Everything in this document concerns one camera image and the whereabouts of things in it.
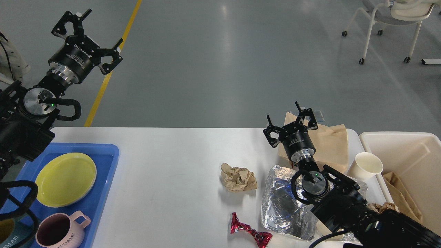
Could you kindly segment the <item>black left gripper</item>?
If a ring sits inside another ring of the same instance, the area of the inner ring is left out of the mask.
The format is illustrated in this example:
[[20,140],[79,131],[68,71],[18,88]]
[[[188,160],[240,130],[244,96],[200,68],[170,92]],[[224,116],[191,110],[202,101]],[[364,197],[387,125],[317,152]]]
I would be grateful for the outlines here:
[[[48,61],[51,69],[56,66],[64,66],[74,76],[71,76],[74,84],[84,81],[86,76],[97,66],[103,75],[111,73],[123,60],[119,46],[123,38],[110,49],[100,48],[96,42],[84,34],[83,20],[92,12],[88,9],[84,14],[72,14],[66,11],[52,29],[54,36],[63,38],[65,44]],[[65,25],[70,22],[73,25],[73,35],[67,35]],[[102,63],[101,58],[112,58],[110,63]]]

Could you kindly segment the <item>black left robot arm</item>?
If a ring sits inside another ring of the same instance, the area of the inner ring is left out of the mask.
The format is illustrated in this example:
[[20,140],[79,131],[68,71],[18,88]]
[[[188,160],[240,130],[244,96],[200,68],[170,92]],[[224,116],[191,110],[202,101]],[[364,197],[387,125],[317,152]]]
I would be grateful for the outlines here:
[[82,83],[97,67],[102,74],[111,73],[123,60],[119,46],[101,48],[84,33],[83,21],[91,13],[66,11],[51,33],[63,39],[63,46],[49,59],[49,70],[36,85],[25,88],[22,77],[28,64],[16,47],[1,34],[1,82],[7,87],[0,95],[0,160],[1,178],[9,168],[37,158],[54,139],[50,131],[56,120],[71,122],[81,116],[81,105],[65,99],[65,91]]

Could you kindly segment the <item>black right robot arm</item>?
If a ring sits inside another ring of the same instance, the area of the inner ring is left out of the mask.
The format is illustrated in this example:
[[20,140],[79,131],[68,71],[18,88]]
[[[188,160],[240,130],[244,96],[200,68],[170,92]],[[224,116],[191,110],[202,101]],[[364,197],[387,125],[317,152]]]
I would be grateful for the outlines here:
[[313,155],[316,148],[308,134],[318,129],[311,108],[296,107],[296,120],[278,127],[267,116],[263,133],[275,148],[282,143],[288,160],[298,171],[291,178],[291,191],[296,201],[312,205],[312,213],[331,231],[317,239],[311,248],[331,237],[352,233],[359,245],[344,243],[344,248],[439,248],[440,236],[395,210],[376,213],[368,207],[353,179],[329,165],[320,170]]

